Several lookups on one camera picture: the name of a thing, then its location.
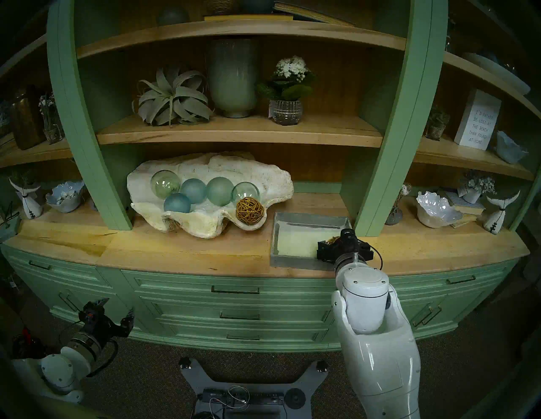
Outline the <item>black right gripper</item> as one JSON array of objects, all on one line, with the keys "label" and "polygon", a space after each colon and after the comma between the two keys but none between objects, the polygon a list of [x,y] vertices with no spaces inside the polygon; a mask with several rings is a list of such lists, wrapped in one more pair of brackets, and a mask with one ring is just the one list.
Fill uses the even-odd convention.
[{"label": "black right gripper", "polygon": [[368,243],[360,240],[336,240],[333,243],[319,241],[317,243],[317,259],[323,262],[335,263],[341,256],[356,253],[359,259],[371,261],[374,251]]}]

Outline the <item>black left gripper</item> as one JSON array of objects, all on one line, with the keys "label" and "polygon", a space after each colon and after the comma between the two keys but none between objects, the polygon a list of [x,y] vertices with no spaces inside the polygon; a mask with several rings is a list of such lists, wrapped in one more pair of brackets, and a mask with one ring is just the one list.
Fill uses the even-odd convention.
[{"label": "black left gripper", "polygon": [[83,322],[81,333],[93,336],[97,341],[108,341],[112,337],[128,337],[134,327],[134,308],[130,308],[122,319],[122,327],[112,322],[104,314],[104,306],[109,297],[99,298],[87,303],[87,311],[79,312],[79,320]]}]

